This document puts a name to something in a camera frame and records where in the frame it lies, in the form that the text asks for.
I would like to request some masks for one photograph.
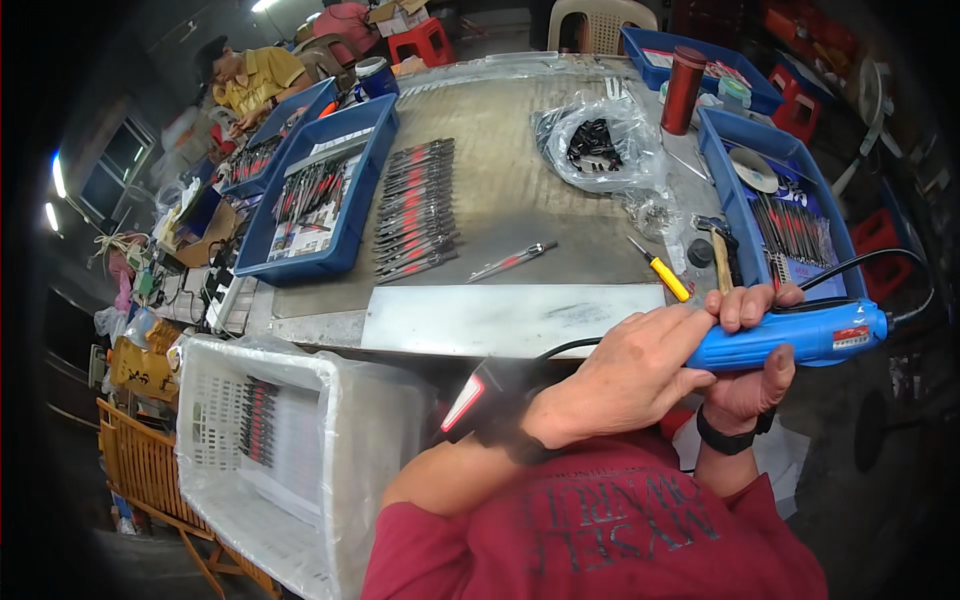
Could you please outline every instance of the black device on wrist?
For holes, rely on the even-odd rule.
[[[518,422],[499,430],[481,428],[473,432],[473,437],[485,448],[503,446],[510,460],[518,465],[541,465],[564,453],[563,450],[549,450],[544,447],[540,440],[527,435]]]
[[[704,405],[701,404],[697,409],[697,432],[700,438],[708,446],[727,456],[733,456],[743,452],[754,444],[754,437],[770,431],[773,425],[774,415],[777,413],[777,407],[773,407],[765,413],[756,416],[756,426],[753,431],[728,436],[714,429],[704,417]]]
[[[533,387],[531,361],[491,357],[480,363],[457,396],[441,425],[450,442],[467,434],[484,447],[503,446],[518,465],[538,465],[563,453],[548,450],[520,428],[533,397],[542,387]],[[468,419],[462,419],[469,413]]]

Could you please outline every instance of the yellow screwdriver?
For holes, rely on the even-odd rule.
[[[644,250],[634,238],[628,235],[627,239],[633,242],[637,250],[643,252],[643,255],[646,256],[647,260],[650,261],[650,268],[657,272],[657,275],[660,276],[660,279],[663,280],[663,283],[666,283],[666,286],[670,288],[670,291],[673,292],[673,295],[677,297],[677,300],[681,302],[690,300],[690,294],[686,291],[684,285],[680,283],[680,280],[677,279],[677,276],[673,275],[673,271],[670,271],[670,267],[667,267],[663,264],[662,260]]]

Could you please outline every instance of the yellow bag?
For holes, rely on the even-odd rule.
[[[124,336],[118,337],[114,344],[110,383],[164,400],[170,400],[180,391],[165,355],[148,352]]]

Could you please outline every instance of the wooden hammer handle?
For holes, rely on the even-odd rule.
[[[720,293],[726,296],[733,289],[733,279],[730,275],[730,260],[727,258],[727,242],[716,228],[710,228],[710,239],[713,242],[713,260],[717,263],[717,284]]]

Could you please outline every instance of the yellow shirt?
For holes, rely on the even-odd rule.
[[[297,57],[275,46],[248,50],[243,58],[247,67],[246,85],[233,81],[213,87],[213,99],[240,117],[290,87],[305,70]]]

